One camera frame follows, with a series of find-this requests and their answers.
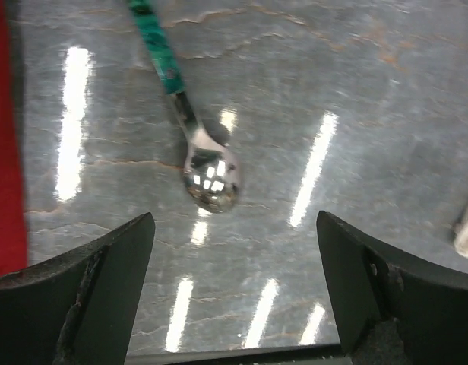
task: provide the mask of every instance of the metal spoon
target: metal spoon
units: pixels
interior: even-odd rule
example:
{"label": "metal spoon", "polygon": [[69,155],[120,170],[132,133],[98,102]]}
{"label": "metal spoon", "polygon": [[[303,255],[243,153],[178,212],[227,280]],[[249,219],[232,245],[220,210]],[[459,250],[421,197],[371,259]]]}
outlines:
{"label": "metal spoon", "polygon": [[239,162],[208,135],[194,114],[179,66],[149,1],[127,1],[188,142],[185,186],[202,208],[213,213],[228,211],[236,203],[241,186]]}

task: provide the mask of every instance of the teal handle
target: teal handle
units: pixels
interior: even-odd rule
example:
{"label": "teal handle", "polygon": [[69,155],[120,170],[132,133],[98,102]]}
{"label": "teal handle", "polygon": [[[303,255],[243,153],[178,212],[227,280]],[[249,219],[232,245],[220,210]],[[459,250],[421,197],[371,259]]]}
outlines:
{"label": "teal handle", "polygon": [[180,67],[149,1],[128,0],[128,7],[146,43],[157,74],[166,88],[166,93],[170,95],[183,92],[185,85]]}

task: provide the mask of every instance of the silver spoon head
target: silver spoon head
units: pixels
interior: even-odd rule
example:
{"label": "silver spoon head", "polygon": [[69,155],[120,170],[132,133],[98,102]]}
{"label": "silver spoon head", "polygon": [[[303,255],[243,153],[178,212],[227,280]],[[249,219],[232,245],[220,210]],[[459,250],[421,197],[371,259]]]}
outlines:
{"label": "silver spoon head", "polygon": [[241,171],[227,148],[192,148],[185,161],[185,186],[201,208],[212,213],[230,210],[237,202]]}

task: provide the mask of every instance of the red cloth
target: red cloth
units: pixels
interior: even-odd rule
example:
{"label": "red cloth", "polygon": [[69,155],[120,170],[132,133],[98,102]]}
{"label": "red cloth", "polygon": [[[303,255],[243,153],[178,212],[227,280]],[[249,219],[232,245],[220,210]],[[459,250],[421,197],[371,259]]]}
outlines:
{"label": "red cloth", "polygon": [[0,1],[0,276],[26,265],[27,230],[11,103],[8,29]]}

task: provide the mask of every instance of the gray marble surface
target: gray marble surface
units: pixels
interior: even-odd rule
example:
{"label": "gray marble surface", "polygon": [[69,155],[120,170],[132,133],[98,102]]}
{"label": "gray marble surface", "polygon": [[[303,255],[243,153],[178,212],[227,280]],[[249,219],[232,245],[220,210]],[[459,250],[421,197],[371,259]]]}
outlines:
{"label": "gray marble surface", "polygon": [[151,211],[129,354],[337,341],[319,210],[468,272],[468,0],[158,0],[193,104],[243,163],[228,214],[122,0],[7,2],[30,261]]}

